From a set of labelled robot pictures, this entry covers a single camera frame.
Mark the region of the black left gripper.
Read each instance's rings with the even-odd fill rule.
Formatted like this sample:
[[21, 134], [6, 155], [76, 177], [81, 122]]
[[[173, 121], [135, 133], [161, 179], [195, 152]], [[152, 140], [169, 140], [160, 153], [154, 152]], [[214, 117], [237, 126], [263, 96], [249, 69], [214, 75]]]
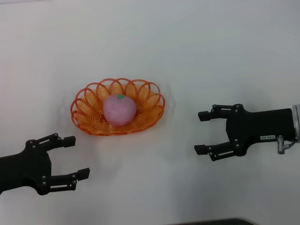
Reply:
[[47, 151], [75, 146], [76, 137], [59, 137], [58, 133], [29, 140], [25, 149], [0, 158], [0, 191], [31, 187], [39, 195], [50, 191], [75, 190], [79, 181], [88, 179], [90, 169], [85, 168], [66, 175], [51, 176], [52, 164]]

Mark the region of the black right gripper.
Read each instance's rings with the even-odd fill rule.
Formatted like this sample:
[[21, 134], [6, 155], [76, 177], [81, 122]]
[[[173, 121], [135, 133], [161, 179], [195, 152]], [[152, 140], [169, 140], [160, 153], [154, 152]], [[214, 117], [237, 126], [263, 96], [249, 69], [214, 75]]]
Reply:
[[200, 121], [227, 119], [229, 142], [216, 145], [195, 145], [197, 155], [209, 155], [212, 161], [244, 156], [255, 143], [276, 142], [278, 136], [294, 141], [293, 113], [290, 108], [248, 112], [243, 105], [213, 105], [211, 111], [198, 113]]

